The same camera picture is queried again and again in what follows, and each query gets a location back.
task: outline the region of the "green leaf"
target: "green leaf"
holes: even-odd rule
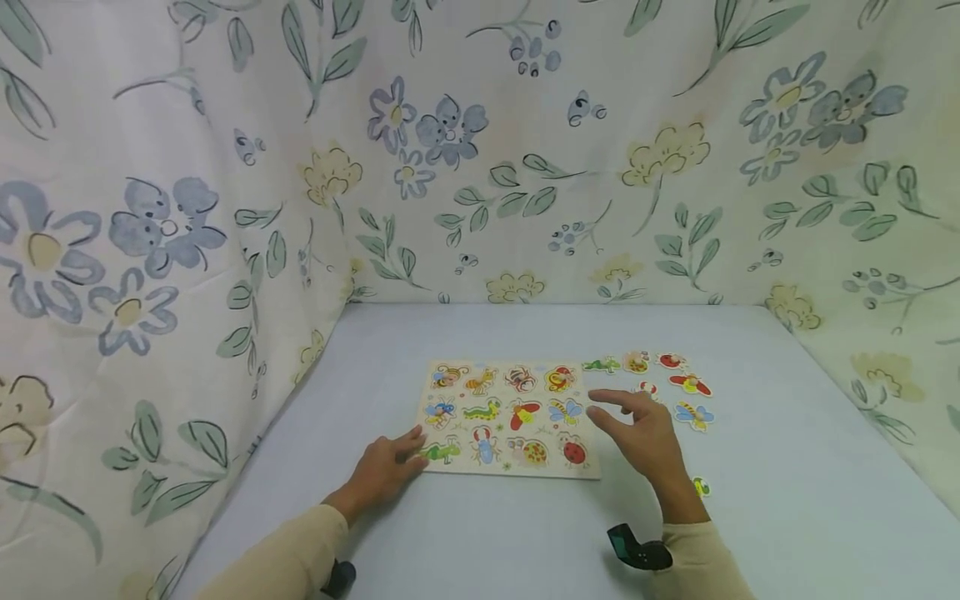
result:
[[[517,187],[516,168],[512,162],[501,162],[490,170],[491,184],[497,187]]]
[[[772,203],[763,207],[763,216],[767,219],[785,219],[799,210],[793,203]]]
[[[270,236],[267,244],[267,275],[270,279],[280,275],[287,266],[287,242],[283,234],[277,229]]]
[[[686,229],[686,218],[689,214],[690,211],[686,209],[686,204],[677,203],[677,207],[673,209],[673,220],[677,222],[681,229]]]
[[[874,212],[873,204],[868,202],[856,203],[852,208],[843,211],[840,215],[840,225],[845,225],[849,228],[855,227],[872,217]]]
[[[230,310],[243,310],[250,306],[250,300],[253,296],[253,288],[246,279],[237,281],[229,294],[227,294],[227,308]]]
[[[248,326],[237,327],[217,347],[217,356],[221,358],[240,356],[247,351],[249,346],[250,328]]]
[[[233,71],[242,73],[247,68],[247,60],[253,56],[253,38],[239,16],[234,16],[227,24],[227,42],[233,57]]]
[[[345,36],[353,31],[360,12],[363,10],[364,0],[333,0],[333,38]]]
[[[713,260],[713,257],[716,256],[718,252],[720,252],[720,240],[714,237],[704,246],[704,255],[700,257],[700,266],[697,267],[697,275],[710,264],[710,261]]]
[[[221,468],[229,467],[227,436],[220,425],[208,420],[189,420],[177,428],[177,433],[190,447],[200,450]]]
[[[140,457],[122,445],[118,445],[109,450],[105,450],[100,456],[100,462],[102,462],[106,468],[127,470],[136,467],[140,462]]]
[[[627,28],[623,30],[623,35],[632,37],[637,34],[647,23],[650,23],[660,12],[662,0],[636,0],[634,12],[627,21]]]
[[[530,200],[527,201],[527,205],[523,207],[523,216],[524,217],[534,217],[541,215],[546,210],[553,205],[557,200],[557,188],[550,186],[544,187],[542,190],[530,197]]]
[[[390,7],[390,14],[394,16],[394,21],[403,23],[410,18],[410,11],[413,9],[413,0],[394,0]]]
[[[812,228],[815,225],[820,225],[824,219],[830,216],[830,212],[832,211],[833,200],[821,202],[804,213],[804,216],[797,221],[797,227]]]
[[[733,23],[733,14],[736,12],[738,3],[739,0],[714,0],[713,25],[717,34],[717,48],[723,45],[730,24]]]
[[[358,235],[357,241],[369,252],[376,254],[383,260],[387,259],[387,247],[383,245],[383,240],[380,238],[372,235]]]
[[[496,216],[503,219],[516,215],[522,208],[527,199],[524,192],[511,192],[503,197],[503,202],[496,209]]]
[[[0,32],[3,32],[27,60],[38,67],[43,66],[43,46],[46,38],[21,0],[0,0]]]
[[[160,423],[160,413],[152,402],[140,400],[136,403],[133,409],[131,438],[140,456],[150,463],[155,463],[160,455],[163,426]]]
[[[283,28],[283,39],[287,42],[287,50],[297,61],[300,71],[303,71],[303,77],[308,82],[313,82],[310,75],[310,58],[306,53],[306,45],[303,43],[303,25],[300,22],[300,9],[294,0],[287,2],[283,7],[283,13],[280,15],[280,27]]]
[[[474,204],[482,203],[483,197],[480,196],[477,188],[468,185],[467,187],[461,187],[457,190],[457,193],[453,195],[453,202],[463,206],[473,206]]]
[[[876,240],[894,226],[897,215],[879,215],[867,219],[860,227],[853,230],[853,237],[861,242]]]
[[[657,268],[668,275],[686,277],[686,269],[684,268],[684,265],[680,264],[676,260],[658,260]]]
[[[690,241],[687,242],[687,244],[693,246],[706,237],[707,234],[716,227],[716,224],[720,223],[721,218],[723,218],[723,208],[717,206],[709,213],[697,219],[696,225],[690,230]]]
[[[655,235],[654,241],[657,242],[657,248],[667,256],[682,256],[684,239],[679,235]]]
[[[759,46],[770,41],[793,27],[809,10],[809,5],[801,4],[768,14],[748,27],[747,31],[743,32],[733,43],[731,50]]]
[[[445,212],[434,217],[433,222],[442,228],[457,229],[460,228],[460,224],[464,222],[464,218],[460,215]]]
[[[370,264],[373,265],[373,270],[376,271],[376,274],[383,277],[384,279],[400,279],[400,276],[387,269],[383,266],[383,263],[375,258],[370,259]]]
[[[376,224],[376,219],[373,218],[373,215],[366,208],[360,208],[359,212],[360,220],[366,223],[367,227],[374,231],[380,231],[380,227]]]
[[[216,481],[191,481],[190,483],[181,483],[178,486],[170,488],[162,493],[156,499],[154,507],[150,509],[147,515],[147,525],[153,525],[157,521],[172,515],[184,506],[204,495]]]
[[[151,473],[148,468],[143,469],[143,472],[140,473],[140,481],[137,482],[136,487],[133,488],[133,496],[130,500],[130,514],[137,516],[146,510],[146,508],[150,506],[151,500],[154,499],[154,494],[156,494],[166,480],[166,477],[157,477]]]
[[[367,48],[367,39],[359,37],[351,44],[344,46],[330,57],[330,62],[326,64],[324,71],[324,83],[335,82],[343,79],[357,68],[360,59],[363,58],[363,51]]]
[[[400,264],[403,265],[403,272],[407,274],[407,277],[413,276],[414,267],[417,266],[417,255],[409,248],[400,246],[399,256]]]
[[[473,216],[470,217],[470,231],[482,231],[484,227],[487,226],[487,220],[490,218],[490,212],[487,210],[486,206],[480,206],[473,212]]]
[[[816,175],[806,180],[804,192],[814,198],[836,198],[837,180],[833,175]]]
[[[889,165],[868,162],[863,171],[860,172],[860,185],[871,196],[880,195],[880,187],[887,181],[887,175],[890,173]]]

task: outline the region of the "printed flower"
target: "printed flower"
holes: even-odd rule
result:
[[[760,178],[764,181],[773,181],[780,176],[780,170],[785,164],[793,164],[800,160],[800,153],[796,150],[786,150],[800,140],[800,130],[794,130],[787,135],[777,132],[767,141],[763,156],[751,158],[740,165],[740,173],[750,176],[747,185],[753,185]]]
[[[310,371],[310,366],[324,353],[325,347],[324,335],[314,329],[313,333],[310,334],[310,346],[304,346],[300,349],[300,368],[291,377],[294,385],[300,383],[306,372]]]
[[[382,139],[387,152],[392,155],[407,145],[404,126],[417,117],[417,109],[403,102],[404,88],[403,78],[397,76],[390,84],[389,92],[378,88],[370,95],[370,108],[376,116],[367,123],[367,137],[373,141]]]
[[[631,168],[620,179],[625,185],[647,186],[665,175],[689,171],[710,154],[705,134],[700,123],[679,129],[666,126],[657,134],[653,146],[631,144],[627,150]]]
[[[0,377],[0,475],[42,448],[53,405],[47,385],[36,377]]]
[[[417,124],[417,139],[428,148],[426,163],[437,164],[441,156],[451,167],[460,166],[460,158],[476,158],[473,137],[487,128],[487,111],[480,105],[468,107],[461,121],[460,105],[444,96],[437,104],[437,114],[426,114]]]
[[[127,178],[124,201],[130,212],[114,212],[109,238],[127,256],[146,256],[143,270],[154,279],[163,279],[179,263],[193,269],[201,263],[207,269],[204,248],[220,248],[227,236],[206,224],[206,217],[220,202],[220,196],[204,180],[185,177],[174,183],[176,211],[171,210],[167,193],[145,180]]]
[[[11,199],[20,203],[14,211]],[[67,284],[91,285],[104,278],[99,260],[79,247],[100,235],[100,215],[78,210],[63,217],[50,210],[43,190],[26,181],[0,185],[0,267],[13,271],[11,303],[28,319],[54,314],[77,324],[83,306]]]
[[[816,329],[822,322],[813,312],[813,300],[810,296],[798,296],[796,285],[775,283],[764,305],[790,331]]]
[[[98,337],[100,353],[111,356],[123,346],[134,354],[146,356],[150,337],[166,335],[177,328],[177,316],[167,310],[180,291],[172,285],[143,294],[143,272],[133,267],[120,277],[120,289],[98,286],[90,290],[90,308],[110,317],[107,328]]]
[[[800,105],[824,93],[827,84],[813,78],[826,59],[826,52],[818,52],[801,62],[795,73],[784,66],[770,74],[763,85],[763,98],[752,101],[740,114],[740,125],[753,126],[751,144],[766,139],[777,124],[782,130],[790,129]]]
[[[437,177],[430,169],[416,170],[423,162],[423,153],[419,150],[411,152],[400,149],[402,167],[394,171],[394,183],[400,186],[400,199],[406,200],[410,196],[423,198],[426,196],[426,184]]]
[[[630,260],[630,255],[626,252],[614,256],[605,262],[603,267],[593,272],[593,275],[590,276],[590,281],[602,285],[604,283],[610,283],[611,281],[617,281],[618,279],[626,281],[636,276],[643,270],[643,263],[630,262]]]
[[[818,100],[806,119],[813,129],[804,135],[803,145],[817,140],[820,148],[830,150],[844,141],[859,144],[867,138],[867,124],[879,117],[903,112],[907,88],[888,85],[874,94],[873,71],[851,81],[843,92],[832,90]]]
[[[494,304],[517,301],[527,304],[531,298],[538,296],[545,287],[546,283],[537,281],[530,271],[524,271],[523,275],[519,277],[514,277],[505,271],[500,279],[487,280],[487,291],[490,292],[487,300]]]
[[[851,356],[850,362],[864,384],[880,387],[886,395],[905,402],[924,399],[924,391],[910,378],[913,363],[908,357],[889,352],[863,353]]]
[[[306,197],[313,204],[326,208],[326,201],[334,200],[349,192],[363,178],[359,162],[350,162],[350,157],[337,142],[330,143],[330,150],[323,154],[312,152],[313,166],[297,165],[300,176],[310,189]]]

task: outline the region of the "table surface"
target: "table surface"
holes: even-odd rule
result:
[[[684,355],[709,383],[708,434],[678,424],[691,475],[759,598],[955,598],[960,522],[862,419],[794,338],[747,306],[350,306],[175,598],[345,481],[366,444],[416,418],[427,361],[572,360],[630,349]],[[652,367],[661,396],[672,373]],[[637,375],[588,373],[588,387]],[[425,473],[388,514],[359,524],[342,558],[355,600],[653,598],[606,530],[660,534],[650,486],[605,436],[601,481]]]

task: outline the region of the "fabric wall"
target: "fabric wall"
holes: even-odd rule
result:
[[[0,0],[4,597],[169,597],[349,301],[765,304],[960,514],[954,4]]]

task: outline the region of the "hand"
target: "hand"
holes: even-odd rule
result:
[[[395,440],[377,438],[367,446],[346,484],[324,504],[337,509],[352,526],[368,509],[392,502],[427,466],[428,461],[417,454],[424,442],[419,425]]]

